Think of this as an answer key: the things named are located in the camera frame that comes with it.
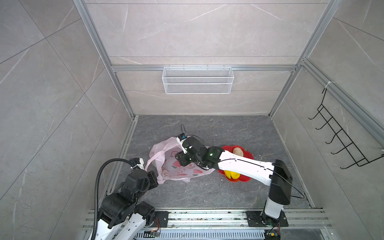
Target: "gray marble wall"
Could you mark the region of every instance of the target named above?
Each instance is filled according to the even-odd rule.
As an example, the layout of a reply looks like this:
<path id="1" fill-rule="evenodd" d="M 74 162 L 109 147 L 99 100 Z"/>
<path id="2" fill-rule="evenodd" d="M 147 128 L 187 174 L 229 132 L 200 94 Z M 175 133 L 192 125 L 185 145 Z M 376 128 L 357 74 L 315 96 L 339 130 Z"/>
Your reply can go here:
<path id="1" fill-rule="evenodd" d="M 384 2 L 344 0 L 309 59 L 380 123 L 384 123 Z M 340 239 L 384 239 L 384 158 L 352 166 L 346 150 L 316 114 L 323 86 L 306 70 L 296 78 L 273 120 L 316 207 L 323 207 Z M 324 105 L 369 160 L 383 147 L 329 93 Z M 352 155 L 362 156 L 354 147 Z"/>
<path id="2" fill-rule="evenodd" d="M 86 2 L 113 64 L 295 64 L 327 3 Z"/>
<path id="3" fill-rule="evenodd" d="M 236 71 L 230 94 L 166 94 L 161 71 L 118 72 L 136 114 L 267 115 L 288 71 Z"/>
<path id="4" fill-rule="evenodd" d="M 0 9 L 0 239 L 77 239 L 128 114 L 71 0 Z"/>
<path id="5" fill-rule="evenodd" d="M 310 59 L 384 125 L 384 1 L 344 0 Z"/>
<path id="6" fill-rule="evenodd" d="M 86 3 L 112 64 L 296 64 L 327 0 Z M 266 115 L 288 76 L 236 72 L 230 94 L 167 95 L 161 73 L 119 73 L 136 114 Z"/>

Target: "white wire basket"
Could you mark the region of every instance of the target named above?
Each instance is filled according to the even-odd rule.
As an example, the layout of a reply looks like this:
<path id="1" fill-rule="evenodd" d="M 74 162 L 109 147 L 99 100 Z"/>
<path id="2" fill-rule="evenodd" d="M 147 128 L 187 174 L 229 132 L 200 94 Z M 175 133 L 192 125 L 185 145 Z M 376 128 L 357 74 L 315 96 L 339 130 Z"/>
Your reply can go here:
<path id="1" fill-rule="evenodd" d="M 230 93 L 233 71 L 225 66 L 165 67 L 162 80 L 166 94 Z"/>

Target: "black wire rack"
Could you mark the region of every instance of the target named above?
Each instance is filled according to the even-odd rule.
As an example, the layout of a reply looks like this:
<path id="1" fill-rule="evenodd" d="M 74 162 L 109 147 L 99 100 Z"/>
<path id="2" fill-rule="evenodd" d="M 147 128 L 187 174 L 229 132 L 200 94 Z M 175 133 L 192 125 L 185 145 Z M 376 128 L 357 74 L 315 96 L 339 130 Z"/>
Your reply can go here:
<path id="1" fill-rule="evenodd" d="M 339 151 L 337 151 L 337 152 L 335 152 L 335 153 L 331 152 L 331 154 L 338 154 L 339 152 L 341 152 L 342 150 L 345 149 L 345 150 L 349 153 L 349 155 L 351 156 L 351 158 L 353 159 L 353 161 L 354 161 L 353 164 L 349 165 L 348 167 L 340 167 L 340 168 L 341 168 L 341 169 L 347 169 L 347 168 L 349 168 L 349 167 L 352 167 L 353 165 L 357 165 L 357 166 L 359 166 L 359 167 L 362 167 L 362 166 L 364 166 L 364 165 L 366 165 L 366 164 L 368 164 L 368 163 L 371 163 L 371 162 L 373 162 L 373 161 L 376 161 L 376 160 L 378 160 L 378 159 L 384 157 L 384 154 L 382 154 L 380 157 L 378 157 L 378 158 L 376 158 L 376 159 L 373 159 L 373 160 L 369 161 L 369 160 L 364 156 L 364 154 L 360 151 L 360 149 L 359 149 L 359 148 L 356 146 L 356 144 L 352 141 L 352 139 L 349 137 L 349 135 L 344 131 L 344 129 L 340 126 L 340 124 L 336 121 L 336 119 L 332 116 L 332 114 L 328 111 L 328 109 L 323 105 L 324 98 L 325 98 L 325 94 L 327 93 L 327 89 L 324 88 L 323 91 L 322 91 L 321 93 L 324 93 L 324 95 L 323 95 L 323 99 L 322 99 L 322 101 L 321 101 L 320 106 L 317 108 L 317 113 L 316 113 L 316 115 L 315 115 L 313 118 L 309 118 L 309 119 L 312 120 L 312 119 L 314 119 L 317 115 L 321 115 L 321 116 L 323 117 L 323 119 L 325 120 L 325 123 L 324 123 L 324 125 L 323 125 L 321 128 L 316 128 L 316 130 L 320 130 L 320 129 L 322 129 L 324 126 L 328 125 L 328 126 L 332 129 L 332 131 L 333 131 L 333 133 L 334 133 L 333 138 L 331 139 L 331 141 L 330 141 L 330 142 L 325 142 L 325 143 L 326 143 L 326 144 L 330 144 L 330 143 L 332 143 L 332 141 L 335 139 L 335 137 L 337 137 L 337 138 L 339 139 L 339 141 L 341 142 L 341 144 L 343 145 L 343 148 L 342 148 L 342 149 L 340 149 Z M 327 119 L 324 117 L 324 115 L 321 113 L 322 110 L 326 111 L 326 112 L 330 115 L 330 118 L 329 118 L 328 120 L 327 120 Z M 329 121 L 331 121 L 332 119 L 333 119 L 334 122 L 336 122 L 336 124 L 340 127 L 340 130 L 336 131 L 336 129 L 334 129 L 334 128 L 329 124 Z M 346 144 L 346 143 L 344 143 L 344 142 L 341 140 L 341 137 L 339 136 L 339 134 L 343 134 L 343 133 L 348 137 L 348 139 L 350 140 L 350 143 Z M 363 158 L 360 159 L 360 160 L 358 160 L 358 161 L 356 161 L 356 159 L 352 156 L 350 150 L 348 150 L 348 147 L 355 147 L 355 148 L 360 152 L 360 154 L 362 155 Z"/>

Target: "gray floor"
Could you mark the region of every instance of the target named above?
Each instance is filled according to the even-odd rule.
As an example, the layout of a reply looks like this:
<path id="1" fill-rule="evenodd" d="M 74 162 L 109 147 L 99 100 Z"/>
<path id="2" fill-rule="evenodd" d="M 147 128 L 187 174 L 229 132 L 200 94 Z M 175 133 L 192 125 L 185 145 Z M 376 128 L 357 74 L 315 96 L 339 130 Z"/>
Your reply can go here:
<path id="1" fill-rule="evenodd" d="M 255 160 L 284 161 L 293 175 L 293 185 L 303 192 L 276 130 L 268 116 L 139 116 L 126 158 L 149 159 L 149 151 L 158 142 L 181 133 L 184 124 L 188 134 L 204 140 L 207 146 L 240 145 Z M 119 182 L 130 169 L 124 165 Z M 251 179 L 229 182 L 217 171 L 192 178 L 190 183 L 165 181 L 142 198 L 154 207 L 172 208 L 263 208 L 269 187 Z M 306 199 L 292 198 L 287 208 L 310 208 Z"/>
<path id="2" fill-rule="evenodd" d="M 320 229 L 281 229 L 280 234 L 280 240 L 324 240 Z"/>

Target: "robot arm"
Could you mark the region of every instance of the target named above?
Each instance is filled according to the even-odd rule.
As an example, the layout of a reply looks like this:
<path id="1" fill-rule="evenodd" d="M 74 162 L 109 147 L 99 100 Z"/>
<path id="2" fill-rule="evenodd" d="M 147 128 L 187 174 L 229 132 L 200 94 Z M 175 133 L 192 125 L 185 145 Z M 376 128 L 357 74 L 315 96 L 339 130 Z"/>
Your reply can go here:
<path id="1" fill-rule="evenodd" d="M 177 137 L 183 151 L 176 154 L 181 166 L 194 162 L 200 168 L 228 170 L 243 174 L 270 186 L 262 219 L 267 225 L 276 225 L 284 205 L 290 204 L 292 176 L 281 160 L 261 162 L 237 156 L 220 147 L 205 147 L 194 137 L 184 133 Z"/>
<path id="2" fill-rule="evenodd" d="M 155 208 L 146 202 L 137 202 L 145 192 L 159 185 L 155 174 L 143 169 L 142 159 L 134 158 L 130 161 L 134 162 L 134 167 L 126 177 L 121 191 L 108 195 L 101 203 L 95 240 L 131 240 L 139 230 L 154 221 Z M 127 217 L 128 223 L 115 236 Z"/>

